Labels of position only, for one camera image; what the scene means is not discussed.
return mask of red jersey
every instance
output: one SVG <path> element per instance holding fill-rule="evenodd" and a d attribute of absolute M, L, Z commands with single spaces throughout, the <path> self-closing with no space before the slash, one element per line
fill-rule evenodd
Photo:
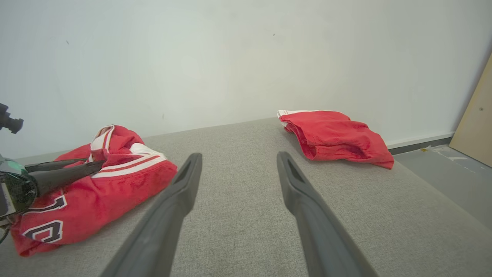
<path fill-rule="evenodd" d="M 315 161 L 346 159 L 391 169 L 395 160 L 383 138 L 367 124 L 327 110 L 278 110 L 285 130 L 295 133 L 304 155 Z"/>
<path fill-rule="evenodd" d="M 36 198 L 10 231 L 17 252 L 31 256 L 95 234 L 169 185 L 177 167 L 122 126 L 102 128 L 91 144 L 56 160 L 105 160 L 102 169 Z"/>

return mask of white wall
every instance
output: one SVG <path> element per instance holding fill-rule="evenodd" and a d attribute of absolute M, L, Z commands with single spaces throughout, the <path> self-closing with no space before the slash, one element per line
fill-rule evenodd
<path fill-rule="evenodd" d="M 3 0 L 0 102 L 18 158 L 330 109 L 388 144 L 457 126 L 492 41 L 490 0 Z"/>

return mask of baseboard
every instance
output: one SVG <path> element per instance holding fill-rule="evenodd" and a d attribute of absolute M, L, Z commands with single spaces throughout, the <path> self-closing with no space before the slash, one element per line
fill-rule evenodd
<path fill-rule="evenodd" d="M 386 146 L 388 147 L 388 149 L 393 149 L 393 148 L 403 147 L 412 144 L 419 144 L 419 143 L 438 140 L 438 139 L 446 139 L 452 137 L 454 134 L 455 132 L 447 132 L 444 134 L 430 136 L 430 137 L 424 136 L 424 137 L 417 137 L 417 138 L 394 140 L 386 143 Z"/>
<path fill-rule="evenodd" d="M 387 143 L 386 146 L 390 150 L 391 154 L 396 155 L 429 146 L 449 144 L 454 133 L 455 132 L 448 132 L 431 137 L 410 138 L 400 141 L 393 141 L 391 143 Z"/>

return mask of white trim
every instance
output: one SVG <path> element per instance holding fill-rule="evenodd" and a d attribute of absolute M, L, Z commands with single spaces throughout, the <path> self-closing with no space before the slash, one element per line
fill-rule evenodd
<path fill-rule="evenodd" d="M 124 163 L 124 164 L 103 167 L 101 170 L 124 168 L 127 166 L 131 166 L 133 164 L 136 164 L 136 163 L 140 163 L 141 161 L 147 160 L 153 156 L 159 156 L 162 159 L 167 160 L 166 157 L 164 156 L 164 154 L 157 152 L 155 150 L 152 150 L 152 149 L 148 148 L 147 146 L 145 146 L 141 143 L 138 143 L 138 142 L 136 142 L 130 146 L 130 151 L 131 151 L 131 153 L 127 154 L 127 155 L 139 155 L 142 157 L 135 159 L 131 162 Z"/>
<path fill-rule="evenodd" d="M 398 147 L 403 147 L 403 146 L 433 141 L 433 140 L 437 140 L 437 139 L 446 139 L 446 138 L 452 137 L 454 134 L 455 134 L 455 132 L 445 132 L 445 133 L 441 133 L 441 134 L 435 134 L 433 136 L 421 136 L 421 137 L 415 137 L 415 138 L 406 138 L 406 139 L 394 140 L 394 141 L 387 142 L 386 146 L 388 147 L 388 149 L 393 149 L 393 148 L 398 148 Z"/>
<path fill-rule="evenodd" d="M 113 134 L 113 130 L 115 129 L 114 125 L 108 125 L 105 127 L 102 127 L 99 132 L 97 132 L 97 135 L 95 136 L 94 140 L 91 143 L 91 150 L 98 150 L 103 148 L 102 146 L 104 145 L 104 137 L 106 134 L 108 134 L 108 137 L 106 138 L 106 147 L 105 149 L 109 148 L 109 141 L 111 139 L 111 135 Z"/>
<path fill-rule="evenodd" d="M 160 157 L 160 156 L 157 156 L 157 158 L 153 159 L 153 160 L 150 160 L 148 162 L 144 162 L 144 163 L 141 163 L 137 166 L 134 166 L 134 167 L 131 167 L 129 169 L 124 169 L 124 170 L 118 170 L 118 171 L 111 171 L 111 172 L 99 172 L 99 173 L 96 173 L 92 176 L 92 179 L 94 178 L 103 178 L 103 177 L 115 177 L 115 176 L 121 176 L 121 175 L 127 175 L 127 174 L 132 174 L 132 173 L 135 173 L 135 172 L 138 172 L 140 170 L 144 170 L 146 168 L 149 168 L 153 165 L 156 165 L 160 162 L 163 162 L 165 161 L 166 159 Z"/>
<path fill-rule="evenodd" d="M 320 109 L 315 109 L 315 110 L 285 110 L 285 109 L 279 109 L 279 110 L 277 110 L 277 117 L 280 118 L 283 115 L 288 115 L 288 114 L 293 114 L 293 113 L 298 113 L 298 112 L 305 112 L 305 111 L 321 111 L 321 110 Z M 282 122 L 281 121 L 280 123 L 284 127 L 287 126 L 287 122 Z"/>

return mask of wooden board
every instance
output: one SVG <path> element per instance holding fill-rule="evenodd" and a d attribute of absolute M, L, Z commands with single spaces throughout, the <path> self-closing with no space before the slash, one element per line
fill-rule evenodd
<path fill-rule="evenodd" d="M 492 55 L 449 146 L 492 167 Z"/>

